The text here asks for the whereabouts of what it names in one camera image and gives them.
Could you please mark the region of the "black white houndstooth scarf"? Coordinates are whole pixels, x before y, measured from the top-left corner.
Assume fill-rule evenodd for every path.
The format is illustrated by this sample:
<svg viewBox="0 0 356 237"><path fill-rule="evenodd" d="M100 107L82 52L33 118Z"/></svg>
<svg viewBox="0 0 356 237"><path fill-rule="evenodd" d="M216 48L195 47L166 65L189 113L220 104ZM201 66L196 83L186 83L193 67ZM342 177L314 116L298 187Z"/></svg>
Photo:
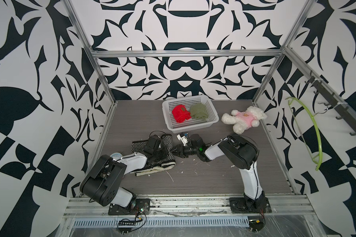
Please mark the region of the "black white houndstooth scarf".
<svg viewBox="0 0 356 237"><path fill-rule="evenodd" d="M160 138L162 139L160 150L155 152L151 158L148 158L144 168L132 171L132 174L135 174L137 177L151 175L170 170L176 165L176 160L170 152L173 147L172 135L163 134Z"/></svg>

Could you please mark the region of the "green knitted scarf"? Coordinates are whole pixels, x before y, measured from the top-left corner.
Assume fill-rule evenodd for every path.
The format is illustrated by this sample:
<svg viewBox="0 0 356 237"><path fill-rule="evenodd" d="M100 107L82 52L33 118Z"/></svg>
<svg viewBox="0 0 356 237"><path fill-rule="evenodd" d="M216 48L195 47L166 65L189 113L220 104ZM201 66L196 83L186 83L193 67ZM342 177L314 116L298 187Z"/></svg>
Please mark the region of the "green knitted scarf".
<svg viewBox="0 0 356 237"><path fill-rule="evenodd" d="M208 119L207 108L202 103L194 104L190 107L190 115L193 119L206 120Z"/></svg>

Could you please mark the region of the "red knitted scarf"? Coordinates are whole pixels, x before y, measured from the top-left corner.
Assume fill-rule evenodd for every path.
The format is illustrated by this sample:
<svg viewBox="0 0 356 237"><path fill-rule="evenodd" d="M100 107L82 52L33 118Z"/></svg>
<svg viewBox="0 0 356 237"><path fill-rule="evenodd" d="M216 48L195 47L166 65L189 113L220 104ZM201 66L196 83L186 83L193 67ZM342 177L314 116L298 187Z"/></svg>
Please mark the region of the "red knitted scarf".
<svg viewBox="0 0 356 237"><path fill-rule="evenodd" d="M191 119L190 112L186 109L185 105L178 105L172 110L172 115L177 123L183 123Z"/></svg>

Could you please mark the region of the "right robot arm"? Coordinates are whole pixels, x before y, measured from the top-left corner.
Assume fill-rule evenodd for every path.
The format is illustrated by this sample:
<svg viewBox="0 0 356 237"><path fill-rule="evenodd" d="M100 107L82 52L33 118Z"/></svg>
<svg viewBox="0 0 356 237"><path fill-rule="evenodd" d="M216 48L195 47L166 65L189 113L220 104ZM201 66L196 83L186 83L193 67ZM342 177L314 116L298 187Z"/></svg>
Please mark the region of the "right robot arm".
<svg viewBox="0 0 356 237"><path fill-rule="evenodd" d="M265 193L261 187L258 172L257 159L260 149L254 140L232 133L219 142L207 145L201 136L185 134L178 135L181 144L174 146L170 152L180 158L197 156L201 161L209 163L219 157L227 157L233 166L239 169L244 185L244 205L242 208L252 210L260 205Z"/></svg>

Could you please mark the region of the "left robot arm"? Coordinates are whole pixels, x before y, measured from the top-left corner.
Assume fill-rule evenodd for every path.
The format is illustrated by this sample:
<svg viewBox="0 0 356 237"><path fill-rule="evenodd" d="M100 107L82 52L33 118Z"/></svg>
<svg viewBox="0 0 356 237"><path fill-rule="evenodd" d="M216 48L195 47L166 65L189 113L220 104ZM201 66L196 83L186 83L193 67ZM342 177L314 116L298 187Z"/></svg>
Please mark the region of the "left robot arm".
<svg viewBox="0 0 356 237"><path fill-rule="evenodd" d="M173 147L171 134L156 134L147 140L132 142L132 153L101 156L84 178L80 192L102 206L116 205L133 210L136 194L121 187L123 177L134 174L136 177L167 171L176 165L169 152Z"/></svg>

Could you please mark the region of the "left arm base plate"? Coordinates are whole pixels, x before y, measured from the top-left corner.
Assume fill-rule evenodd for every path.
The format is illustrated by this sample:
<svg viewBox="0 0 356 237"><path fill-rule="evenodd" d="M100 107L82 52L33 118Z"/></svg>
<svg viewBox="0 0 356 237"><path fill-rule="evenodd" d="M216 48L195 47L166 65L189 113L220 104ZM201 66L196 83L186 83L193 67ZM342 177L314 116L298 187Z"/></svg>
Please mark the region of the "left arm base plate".
<svg viewBox="0 0 356 237"><path fill-rule="evenodd" d="M116 204L110 204L108 215L136 215L138 212L148 214L150 212L151 199L149 198L136 198L130 202L126 207Z"/></svg>

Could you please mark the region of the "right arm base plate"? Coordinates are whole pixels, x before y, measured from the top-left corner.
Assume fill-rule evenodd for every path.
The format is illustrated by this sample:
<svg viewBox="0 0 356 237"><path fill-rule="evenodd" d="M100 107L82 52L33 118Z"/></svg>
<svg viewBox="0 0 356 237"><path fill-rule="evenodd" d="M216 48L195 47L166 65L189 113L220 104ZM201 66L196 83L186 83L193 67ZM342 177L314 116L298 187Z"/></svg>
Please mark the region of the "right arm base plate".
<svg viewBox="0 0 356 237"><path fill-rule="evenodd" d="M261 195L253 200L247 196L239 198L229 198L229 206L232 213L272 213L272 208L268 198Z"/></svg>

